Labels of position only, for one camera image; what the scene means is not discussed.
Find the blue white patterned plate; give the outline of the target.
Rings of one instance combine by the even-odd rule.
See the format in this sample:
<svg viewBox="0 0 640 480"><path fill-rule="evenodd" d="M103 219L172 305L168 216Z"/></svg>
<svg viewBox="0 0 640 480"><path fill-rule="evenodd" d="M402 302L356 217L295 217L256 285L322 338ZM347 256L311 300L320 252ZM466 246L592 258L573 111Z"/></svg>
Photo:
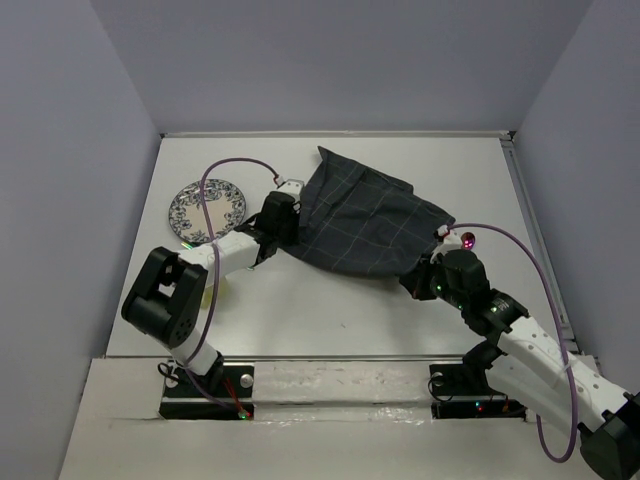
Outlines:
<svg viewBox="0 0 640 480"><path fill-rule="evenodd" d="M198 181L174 196L169 205L168 223L183 242L195 246L211 241L208 223L214 229L214 236L220 238L244 221L246 211L245 196L236 185L222 179L207 179L204 196Z"/></svg>

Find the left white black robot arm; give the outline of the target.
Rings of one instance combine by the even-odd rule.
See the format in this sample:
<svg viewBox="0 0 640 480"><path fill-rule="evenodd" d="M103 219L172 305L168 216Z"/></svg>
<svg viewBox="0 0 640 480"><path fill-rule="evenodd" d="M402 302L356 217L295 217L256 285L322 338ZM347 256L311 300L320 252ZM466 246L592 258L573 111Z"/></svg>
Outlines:
<svg viewBox="0 0 640 480"><path fill-rule="evenodd" d="M185 370L198 394L219 388L223 355L207 340L210 319L198 323L205 290L216 300L223 276L260 265L297 240L304 183L288 180L265 198L261 211L217 241L147 256L127 294L122 318L161 344Z"/></svg>

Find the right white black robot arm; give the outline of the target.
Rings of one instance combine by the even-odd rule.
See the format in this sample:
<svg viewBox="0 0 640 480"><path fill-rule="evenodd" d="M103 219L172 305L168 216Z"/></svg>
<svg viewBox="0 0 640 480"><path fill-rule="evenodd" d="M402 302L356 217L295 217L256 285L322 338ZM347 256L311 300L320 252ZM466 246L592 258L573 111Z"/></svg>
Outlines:
<svg viewBox="0 0 640 480"><path fill-rule="evenodd" d="M489 387L520 402L578 441L583 460L602 479L638 474L639 397L564 352L524 306L491 287L473 252L423 260L400 283L417 300L456 308L482 337L460 368L468 390Z"/></svg>

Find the dark grey checked cloth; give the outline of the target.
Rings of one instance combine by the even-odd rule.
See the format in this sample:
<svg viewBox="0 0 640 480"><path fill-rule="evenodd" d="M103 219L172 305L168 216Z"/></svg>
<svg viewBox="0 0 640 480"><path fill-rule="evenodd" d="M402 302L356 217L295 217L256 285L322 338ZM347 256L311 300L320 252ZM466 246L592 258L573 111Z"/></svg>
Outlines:
<svg viewBox="0 0 640 480"><path fill-rule="evenodd" d="M297 243L284 249L313 267L386 278L412 271L455 218L414 187L319 147L321 162L301 193Z"/></svg>

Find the white foam strip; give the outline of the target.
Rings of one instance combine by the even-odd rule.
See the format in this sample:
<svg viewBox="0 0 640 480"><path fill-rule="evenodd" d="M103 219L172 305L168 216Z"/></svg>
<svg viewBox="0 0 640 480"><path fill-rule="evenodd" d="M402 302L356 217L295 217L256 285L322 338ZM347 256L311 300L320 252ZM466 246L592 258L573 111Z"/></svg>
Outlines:
<svg viewBox="0 0 640 480"><path fill-rule="evenodd" d="M259 362L252 400L257 405L427 405L429 378L427 362Z"/></svg>

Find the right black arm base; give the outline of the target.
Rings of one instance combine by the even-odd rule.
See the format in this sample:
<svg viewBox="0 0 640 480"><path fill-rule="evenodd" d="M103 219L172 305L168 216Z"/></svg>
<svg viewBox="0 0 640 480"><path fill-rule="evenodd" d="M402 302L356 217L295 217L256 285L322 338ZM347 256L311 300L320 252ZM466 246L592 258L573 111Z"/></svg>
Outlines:
<svg viewBox="0 0 640 480"><path fill-rule="evenodd" d="M483 372L462 363L432 364L427 380L436 420L525 419L527 409L492 389Z"/></svg>

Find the pale yellow cup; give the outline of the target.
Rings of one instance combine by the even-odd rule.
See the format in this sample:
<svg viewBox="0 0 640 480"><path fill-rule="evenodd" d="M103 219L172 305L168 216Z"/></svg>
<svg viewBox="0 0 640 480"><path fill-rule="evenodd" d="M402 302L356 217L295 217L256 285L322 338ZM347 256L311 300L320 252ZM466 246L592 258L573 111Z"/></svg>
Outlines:
<svg viewBox="0 0 640 480"><path fill-rule="evenodd" d="M218 283L217 299L221 300L221 299L224 299L225 297L227 297L229 289L230 289L229 282L225 277L223 277ZM202 299L201 299L201 308L202 309L206 309L211 305L211 303L213 301L213 296L214 296L214 286L211 285L211 286L206 287L204 292L203 292Z"/></svg>

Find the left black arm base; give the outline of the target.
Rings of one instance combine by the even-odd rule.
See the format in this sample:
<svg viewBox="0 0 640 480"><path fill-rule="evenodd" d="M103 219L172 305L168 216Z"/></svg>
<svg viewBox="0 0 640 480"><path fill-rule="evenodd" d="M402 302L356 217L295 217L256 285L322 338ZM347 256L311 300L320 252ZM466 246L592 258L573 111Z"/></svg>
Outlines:
<svg viewBox="0 0 640 480"><path fill-rule="evenodd" d="M158 414L165 420L249 421L254 417L254 365L231 362L211 393L203 394L205 381L194 385L173 360L159 362L163 377Z"/></svg>

